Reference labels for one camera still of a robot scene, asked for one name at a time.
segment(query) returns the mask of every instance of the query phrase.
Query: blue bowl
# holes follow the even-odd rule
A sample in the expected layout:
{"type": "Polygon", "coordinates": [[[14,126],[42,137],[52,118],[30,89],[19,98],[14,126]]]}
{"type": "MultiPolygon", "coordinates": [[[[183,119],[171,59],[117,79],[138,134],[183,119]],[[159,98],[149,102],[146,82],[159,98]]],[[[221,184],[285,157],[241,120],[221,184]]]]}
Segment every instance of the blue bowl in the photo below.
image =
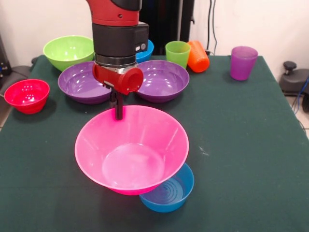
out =
{"type": "Polygon", "coordinates": [[[142,63],[144,61],[148,61],[154,51],[154,44],[150,40],[148,40],[148,48],[147,51],[139,52],[136,54],[136,61],[137,63],[142,63]]]}
{"type": "Polygon", "coordinates": [[[188,164],[154,190],[140,195],[145,206],[159,213],[169,213],[180,208],[194,186],[194,175],[188,164]]]}

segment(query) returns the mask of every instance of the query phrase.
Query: orange cup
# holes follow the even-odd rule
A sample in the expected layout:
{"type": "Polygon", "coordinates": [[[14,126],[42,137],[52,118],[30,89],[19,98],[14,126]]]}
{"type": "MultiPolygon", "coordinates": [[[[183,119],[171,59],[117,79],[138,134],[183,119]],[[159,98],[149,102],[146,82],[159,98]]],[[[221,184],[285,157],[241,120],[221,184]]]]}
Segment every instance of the orange cup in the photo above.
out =
{"type": "Polygon", "coordinates": [[[210,62],[203,45],[198,40],[189,41],[188,44],[191,45],[188,61],[189,67],[197,73],[205,71],[209,67],[210,62]]]}

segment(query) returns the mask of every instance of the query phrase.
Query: table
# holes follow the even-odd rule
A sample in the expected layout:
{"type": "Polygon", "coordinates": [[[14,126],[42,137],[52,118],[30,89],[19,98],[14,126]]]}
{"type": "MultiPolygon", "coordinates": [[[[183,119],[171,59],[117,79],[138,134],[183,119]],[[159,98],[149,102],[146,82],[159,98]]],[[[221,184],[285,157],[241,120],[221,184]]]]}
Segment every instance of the table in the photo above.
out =
{"type": "Polygon", "coordinates": [[[1,231],[309,231],[309,142],[265,60],[258,57],[246,82],[229,77],[229,57],[210,60],[173,101],[124,99],[168,112],[189,136],[195,187],[182,208],[160,214],[80,171],[76,136],[108,102],[66,97],[60,72],[40,56],[31,78],[51,87],[45,108],[30,116],[14,109],[0,133],[1,231]]]}

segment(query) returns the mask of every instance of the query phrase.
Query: green bowl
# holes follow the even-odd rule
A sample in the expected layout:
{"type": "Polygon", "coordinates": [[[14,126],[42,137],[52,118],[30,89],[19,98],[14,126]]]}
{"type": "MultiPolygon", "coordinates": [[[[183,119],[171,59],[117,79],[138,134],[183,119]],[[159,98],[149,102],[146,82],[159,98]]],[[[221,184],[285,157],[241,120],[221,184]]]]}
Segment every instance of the green bowl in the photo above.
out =
{"type": "Polygon", "coordinates": [[[43,52],[52,65],[64,71],[74,64],[93,59],[93,40],[79,35],[62,36],[48,42],[43,52]]]}

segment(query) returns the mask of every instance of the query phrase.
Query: pink bowl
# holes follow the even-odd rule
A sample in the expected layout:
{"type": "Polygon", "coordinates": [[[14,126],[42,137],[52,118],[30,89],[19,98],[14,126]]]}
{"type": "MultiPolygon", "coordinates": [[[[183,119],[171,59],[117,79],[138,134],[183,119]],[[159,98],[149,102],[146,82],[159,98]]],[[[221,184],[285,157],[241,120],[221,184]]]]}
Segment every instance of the pink bowl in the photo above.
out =
{"type": "Polygon", "coordinates": [[[4,99],[16,110],[27,114],[35,114],[45,106],[49,85],[42,80],[28,79],[16,82],[4,93],[4,99]]]}
{"type": "Polygon", "coordinates": [[[147,193],[175,175],[189,151],[188,136],[169,114],[146,106],[124,106],[92,118],[75,143],[75,157],[91,180],[124,195],[147,193]]]}

